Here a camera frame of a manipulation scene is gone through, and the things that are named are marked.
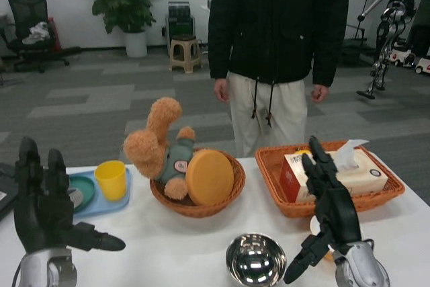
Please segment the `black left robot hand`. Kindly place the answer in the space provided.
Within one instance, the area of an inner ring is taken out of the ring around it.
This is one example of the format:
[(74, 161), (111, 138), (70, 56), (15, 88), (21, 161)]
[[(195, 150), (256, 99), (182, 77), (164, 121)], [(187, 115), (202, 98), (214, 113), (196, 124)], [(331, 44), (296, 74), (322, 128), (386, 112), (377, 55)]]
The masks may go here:
[(36, 141), (24, 136), (15, 162), (18, 184), (13, 209), (15, 231), (26, 253), (73, 247), (84, 251), (122, 251), (126, 244), (86, 222), (73, 223), (74, 206), (68, 195), (69, 176), (62, 153), (50, 149), (44, 167)]

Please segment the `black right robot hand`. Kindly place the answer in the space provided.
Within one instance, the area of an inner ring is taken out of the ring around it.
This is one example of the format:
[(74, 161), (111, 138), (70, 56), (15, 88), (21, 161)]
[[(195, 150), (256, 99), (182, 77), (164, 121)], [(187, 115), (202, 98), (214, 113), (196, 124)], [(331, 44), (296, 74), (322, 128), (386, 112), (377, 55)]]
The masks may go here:
[(333, 248), (333, 258), (339, 265), (346, 260), (352, 244), (361, 241), (359, 219), (351, 194), (337, 179), (338, 169), (333, 158), (323, 149), (315, 136), (309, 148), (312, 156), (302, 155), (302, 166), (307, 176), (308, 191), (315, 196), (315, 213), (320, 232), (309, 235), (301, 243), (301, 250), (292, 260), (284, 275), (284, 283), (296, 281), (310, 266)]

